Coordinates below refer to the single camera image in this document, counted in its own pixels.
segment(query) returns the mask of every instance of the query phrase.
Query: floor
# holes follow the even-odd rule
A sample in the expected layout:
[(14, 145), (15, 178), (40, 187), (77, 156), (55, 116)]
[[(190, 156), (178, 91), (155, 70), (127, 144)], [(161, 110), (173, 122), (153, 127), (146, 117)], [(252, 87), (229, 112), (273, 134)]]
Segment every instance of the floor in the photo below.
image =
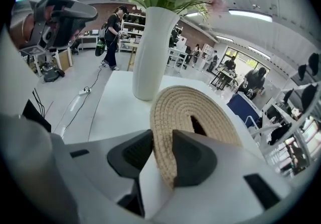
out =
[[(79, 55), (73, 55), (73, 66), (66, 70), (65, 77), (59, 77), (52, 83), (42, 83), (41, 79), (36, 87), (42, 104), (46, 109), (45, 118), (52, 125), (52, 132), (61, 135), (66, 144), (88, 141), (96, 108), (104, 87), (112, 74), (109, 68), (101, 67), (100, 70), (100, 61), (103, 57), (104, 54), (101, 57), (96, 57), (94, 50), (80, 50)], [(117, 66), (120, 70), (127, 69), (129, 57), (130, 53), (128, 52), (116, 54)], [(179, 73), (179, 68), (173, 68), (173, 65), (174, 61), (171, 61), (170, 67), (166, 67), (165, 75), (203, 81), (225, 103), (232, 97), (234, 92), (230, 88), (220, 91), (210, 85), (213, 80), (213, 74), (207, 71), (198, 71), (191, 66), (188, 66), (186, 70), (183, 68)], [(91, 87), (95, 80), (97, 81), (88, 96), (78, 95), (79, 91), (86, 86)], [(31, 101), (37, 106), (33, 98), (31, 98)]]

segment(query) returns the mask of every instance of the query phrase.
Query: black t-shirt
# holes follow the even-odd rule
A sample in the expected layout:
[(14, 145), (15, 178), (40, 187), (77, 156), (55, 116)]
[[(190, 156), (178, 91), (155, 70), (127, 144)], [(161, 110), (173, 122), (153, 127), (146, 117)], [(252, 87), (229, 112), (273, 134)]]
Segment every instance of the black t-shirt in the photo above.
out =
[(259, 77), (258, 70), (250, 70), (244, 77), (248, 82), (246, 90), (254, 90), (256, 88), (261, 89), (265, 82), (265, 78)]
[(116, 35), (111, 33), (109, 31), (109, 27), (114, 28), (116, 32), (118, 32), (121, 28), (121, 19), (118, 17), (116, 13), (110, 15), (107, 21), (107, 26), (106, 26), (106, 35), (105, 35), (105, 40), (106, 41), (114, 41)]
[(233, 62), (232, 60), (226, 61), (224, 64), (229, 70), (235, 69), (236, 67), (235, 62)]

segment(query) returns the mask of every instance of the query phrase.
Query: power strip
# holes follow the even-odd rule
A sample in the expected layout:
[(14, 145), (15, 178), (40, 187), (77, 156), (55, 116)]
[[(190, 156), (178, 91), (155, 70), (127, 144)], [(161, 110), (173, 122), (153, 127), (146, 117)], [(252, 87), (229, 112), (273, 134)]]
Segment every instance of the power strip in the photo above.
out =
[(79, 91), (79, 95), (88, 94), (88, 93), (91, 93), (91, 91), (92, 91), (91, 88), (86, 89), (86, 90), (80, 90), (80, 91)]

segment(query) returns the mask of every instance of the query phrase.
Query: brick wall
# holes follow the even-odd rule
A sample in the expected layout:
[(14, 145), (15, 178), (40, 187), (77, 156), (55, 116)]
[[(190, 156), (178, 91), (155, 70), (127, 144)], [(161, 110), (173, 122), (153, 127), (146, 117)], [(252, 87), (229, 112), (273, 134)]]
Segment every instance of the brick wall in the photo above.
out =
[[(82, 33), (85, 31), (93, 30), (93, 29), (100, 29), (102, 24), (107, 21), (108, 17), (114, 12), (114, 10), (120, 6), (121, 4), (94, 4), (93, 6), (98, 11), (98, 18), (87, 24), (87, 26), (83, 29)], [(131, 13), (140, 13), (139, 10), (133, 10), (133, 5), (126, 5), (128, 10)], [(204, 44), (209, 44), (210, 46), (214, 46), (215, 42), (210, 39), (209, 37), (205, 36), (202, 32), (194, 29), (190, 25), (186, 24), (185, 22), (179, 21), (178, 27), (183, 27), (182, 36), (186, 37), (186, 45), (190, 46), (192, 49), (196, 46), (196, 44), (200, 45), (200, 48), (203, 47)]]

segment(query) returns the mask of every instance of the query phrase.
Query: white vase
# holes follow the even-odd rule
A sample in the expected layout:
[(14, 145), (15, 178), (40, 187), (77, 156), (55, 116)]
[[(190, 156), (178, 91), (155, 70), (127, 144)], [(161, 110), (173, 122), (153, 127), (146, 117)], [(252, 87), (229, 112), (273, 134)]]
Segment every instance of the white vase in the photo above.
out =
[(152, 100), (159, 89), (169, 57), (170, 36), (180, 16), (160, 8), (146, 9), (146, 26), (137, 49), (132, 91), (141, 100)]

